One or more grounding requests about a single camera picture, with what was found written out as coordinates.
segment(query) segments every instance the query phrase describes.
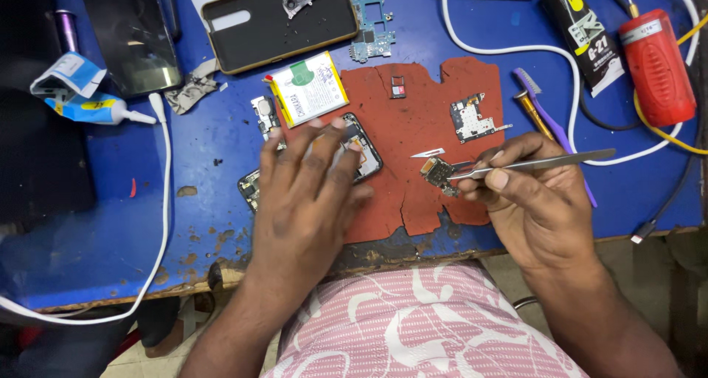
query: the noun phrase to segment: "hand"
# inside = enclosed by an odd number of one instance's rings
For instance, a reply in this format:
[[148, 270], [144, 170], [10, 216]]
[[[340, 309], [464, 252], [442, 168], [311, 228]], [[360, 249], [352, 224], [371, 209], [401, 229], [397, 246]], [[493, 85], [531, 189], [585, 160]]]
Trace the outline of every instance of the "hand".
[[[563, 154], [557, 143], [530, 132], [483, 152], [476, 167]], [[525, 273], [572, 268], [596, 257], [590, 201], [578, 165], [531, 174], [495, 169], [483, 181], [464, 179], [457, 186], [465, 200], [487, 205], [499, 239]]]
[[[276, 156], [282, 137], [270, 133], [261, 151], [260, 197], [253, 233], [253, 259], [246, 279], [259, 277], [299, 305], [329, 270], [341, 252], [344, 233], [365, 199], [374, 191], [366, 184], [353, 187], [360, 148], [351, 145], [328, 172], [340, 147], [345, 122], [337, 117], [322, 129], [319, 119]], [[319, 134], [317, 147], [303, 160]]]

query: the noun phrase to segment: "black glue tube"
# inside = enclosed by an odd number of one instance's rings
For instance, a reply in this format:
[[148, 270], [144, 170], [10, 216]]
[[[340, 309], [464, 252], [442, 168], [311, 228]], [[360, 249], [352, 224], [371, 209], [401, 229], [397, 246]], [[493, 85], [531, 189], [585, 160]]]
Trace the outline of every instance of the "black glue tube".
[[541, 3], [562, 32], [593, 97], [624, 74], [614, 39], [584, 0]]

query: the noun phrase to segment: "phone screen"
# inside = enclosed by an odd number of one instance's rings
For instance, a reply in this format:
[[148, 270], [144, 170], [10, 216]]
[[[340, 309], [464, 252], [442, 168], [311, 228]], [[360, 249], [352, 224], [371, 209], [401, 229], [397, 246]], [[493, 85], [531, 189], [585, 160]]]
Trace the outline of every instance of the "phone screen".
[[84, 0], [84, 4], [121, 97], [181, 84], [174, 46], [157, 0]]

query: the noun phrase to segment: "red tool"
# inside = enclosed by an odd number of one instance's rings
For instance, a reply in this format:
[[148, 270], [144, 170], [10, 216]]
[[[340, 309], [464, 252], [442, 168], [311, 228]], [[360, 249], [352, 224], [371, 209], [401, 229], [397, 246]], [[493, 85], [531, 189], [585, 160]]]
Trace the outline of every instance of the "red tool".
[[633, 19], [619, 28], [619, 37], [644, 116], [652, 126], [692, 119], [696, 100], [668, 14], [656, 9], [640, 16], [629, 4]]

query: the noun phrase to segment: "pink patterned shirt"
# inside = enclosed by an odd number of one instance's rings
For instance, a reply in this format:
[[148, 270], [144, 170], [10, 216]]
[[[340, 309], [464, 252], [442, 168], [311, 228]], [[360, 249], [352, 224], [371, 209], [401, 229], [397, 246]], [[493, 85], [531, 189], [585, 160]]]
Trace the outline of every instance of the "pink patterned shirt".
[[271, 377], [587, 377], [521, 321], [474, 262], [319, 285], [280, 336]]

